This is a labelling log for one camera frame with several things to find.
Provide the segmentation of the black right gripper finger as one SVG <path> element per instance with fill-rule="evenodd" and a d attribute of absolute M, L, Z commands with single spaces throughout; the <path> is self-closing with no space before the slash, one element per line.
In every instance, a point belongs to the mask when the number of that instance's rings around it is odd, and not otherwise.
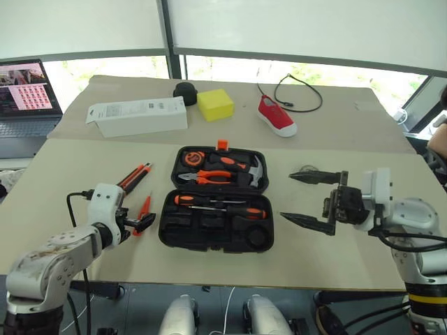
<path fill-rule="evenodd" d="M 337 184 L 339 186 L 346 186 L 348 182 L 349 172 L 324 172 L 318 170 L 307 170 L 291 173 L 288 177 L 306 184 Z"/>
<path fill-rule="evenodd" d="M 293 214 L 280 212 L 286 220 L 299 225 L 302 228 L 322 232 L 328 236 L 334 236 L 336 231 L 336 220 L 333 216 L 329 216 L 327 221 L 320 221 L 316 217 L 308 216 L 304 214 Z"/>

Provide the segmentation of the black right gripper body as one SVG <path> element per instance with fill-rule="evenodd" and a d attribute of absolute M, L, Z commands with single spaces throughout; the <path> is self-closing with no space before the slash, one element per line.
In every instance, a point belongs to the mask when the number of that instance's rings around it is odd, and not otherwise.
<path fill-rule="evenodd" d="M 322 216 L 329 223 L 364 223 L 369 216 L 359 188 L 339 185 L 323 201 Z"/>

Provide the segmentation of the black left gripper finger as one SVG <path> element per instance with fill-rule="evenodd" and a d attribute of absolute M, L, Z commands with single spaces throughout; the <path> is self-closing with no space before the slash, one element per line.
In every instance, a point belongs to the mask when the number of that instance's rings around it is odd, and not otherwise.
<path fill-rule="evenodd" d="M 148 227 L 152 225 L 152 223 L 155 221 L 155 218 L 155 213 L 148 213 L 142 216 L 140 220 L 137 220 L 136 225 L 133 229 L 133 234 L 141 235 Z"/>

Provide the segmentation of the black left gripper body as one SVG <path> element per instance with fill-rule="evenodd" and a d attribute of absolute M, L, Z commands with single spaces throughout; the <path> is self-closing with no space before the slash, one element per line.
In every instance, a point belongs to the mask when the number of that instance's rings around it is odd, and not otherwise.
<path fill-rule="evenodd" d="M 117 210 L 117 225 L 121 233 L 120 241 L 125 241 L 130 237 L 131 232 L 126 228 L 136 228 L 140 224 L 140 220 L 128 217 L 129 209 L 120 207 Z"/>

